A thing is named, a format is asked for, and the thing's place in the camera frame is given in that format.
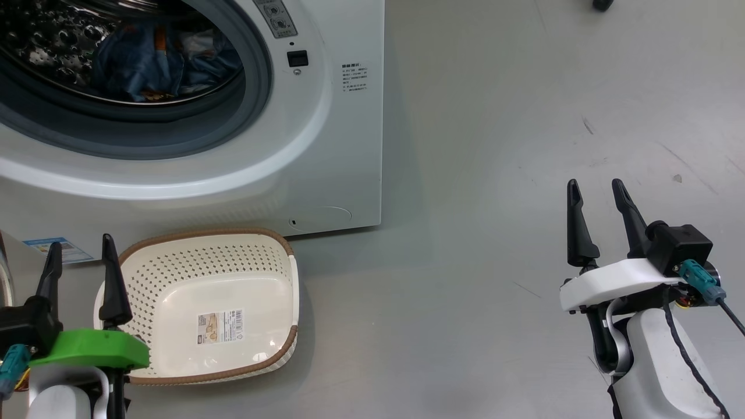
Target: brown basket rim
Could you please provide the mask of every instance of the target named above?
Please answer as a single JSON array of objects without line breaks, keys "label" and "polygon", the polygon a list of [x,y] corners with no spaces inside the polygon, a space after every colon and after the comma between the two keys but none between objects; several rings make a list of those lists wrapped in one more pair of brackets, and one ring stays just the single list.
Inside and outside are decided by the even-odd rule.
[{"label": "brown basket rim", "polygon": [[220,371],[218,373],[190,375],[184,377],[163,377],[163,378],[144,378],[144,377],[132,377],[130,376],[130,383],[134,385],[179,385],[179,384],[197,384],[199,382],[215,381],[219,379],[226,379],[230,377],[236,377],[244,374],[249,374],[264,368],[270,367],[276,364],[292,347],[295,338],[297,337],[297,326],[290,327],[290,333],[287,335],[287,340],[282,345],[279,352],[272,355],[270,358],[259,362],[258,364],[252,364],[245,367],[233,368],[232,370]]},{"label": "brown basket rim", "polygon": [[[134,253],[144,248],[153,245],[160,245],[167,242],[175,242],[176,240],[193,239],[196,237],[205,236],[222,236],[226,234],[259,234],[262,236],[269,236],[275,239],[287,252],[288,256],[293,256],[294,252],[290,244],[282,237],[279,233],[268,230],[266,228],[252,227],[252,228],[221,228],[211,230],[200,230],[192,231],[188,233],[175,233],[166,234],[164,236],[157,236],[151,239],[145,239],[140,242],[131,245],[128,249],[119,255],[119,265],[130,258]],[[277,353],[272,355],[270,358],[265,359],[257,364],[247,365],[245,367],[233,368],[232,370],[220,371],[217,373],[191,375],[184,377],[163,377],[163,378],[145,378],[145,377],[132,377],[130,376],[130,382],[135,385],[179,385],[179,384],[196,384],[199,382],[215,381],[219,379],[226,379],[230,377],[236,377],[244,374],[250,374],[264,368],[270,367],[277,363],[292,347],[295,338],[297,337],[297,325],[290,327],[287,339]]]}]

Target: robotic arm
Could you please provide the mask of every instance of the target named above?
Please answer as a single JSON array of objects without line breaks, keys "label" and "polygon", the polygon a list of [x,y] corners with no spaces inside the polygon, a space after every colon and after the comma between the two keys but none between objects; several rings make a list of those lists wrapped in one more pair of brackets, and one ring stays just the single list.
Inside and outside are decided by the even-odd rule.
[{"label": "robotic arm", "polygon": [[0,400],[8,400],[28,376],[27,419],[125,419],[127,374],[150,364],[148,346],[119,327],[132,311],[118,254],[104,234],[103,330],[63,330],[57,316],[62,247],[53,243],[37,293],[24,305],[0,309]]},{"label": "robotic arm", "polygon": [[690,224],[647,226],[623,182],[613,180],[612,188],[624,217],[628,259],[597,266],[600,251],[582,214],[580,188],[570,180],[567,260],[580,274],[567,279],[559,295],[564,311],[588,319],[597,366],[612,377],[614,418],[729,419],[703,360],[670,309],[671,303],[720,305],[745,335],[707,260],[713,244]]}]

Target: white washing machine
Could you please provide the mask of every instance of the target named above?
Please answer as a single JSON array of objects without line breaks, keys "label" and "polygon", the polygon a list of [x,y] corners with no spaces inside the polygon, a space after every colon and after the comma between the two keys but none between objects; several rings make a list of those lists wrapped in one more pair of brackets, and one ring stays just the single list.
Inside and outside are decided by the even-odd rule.
[{"label": "white washing machine", "polygon": [[0,230],[65,262],[152,236],[381,220],[383,0],[185,0],[243,70],[170,106],[97,101],[0,57]]}]

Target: barcode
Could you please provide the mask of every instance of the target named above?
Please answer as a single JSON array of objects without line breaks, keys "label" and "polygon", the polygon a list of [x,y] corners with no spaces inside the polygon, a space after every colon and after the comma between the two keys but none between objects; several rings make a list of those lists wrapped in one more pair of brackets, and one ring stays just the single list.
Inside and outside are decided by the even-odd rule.
[{"label": "barcode", "polygon": [[235,333],[239,335],[243,333],[243,310],[235,311]]}]

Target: white plastic basket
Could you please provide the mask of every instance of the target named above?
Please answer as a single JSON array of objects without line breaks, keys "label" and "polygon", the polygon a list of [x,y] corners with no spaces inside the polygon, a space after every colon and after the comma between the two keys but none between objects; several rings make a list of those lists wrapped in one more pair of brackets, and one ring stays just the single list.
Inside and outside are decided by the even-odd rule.
[{"label": "white plastic basket", "polygon": [[[150,347],[138,385],[222,382],[282,367],[297,342],[292,248],[264,229],[209,230],[144,240],[119,257],[133,320]],[[102,328],[98,308],[94,325]]]}]

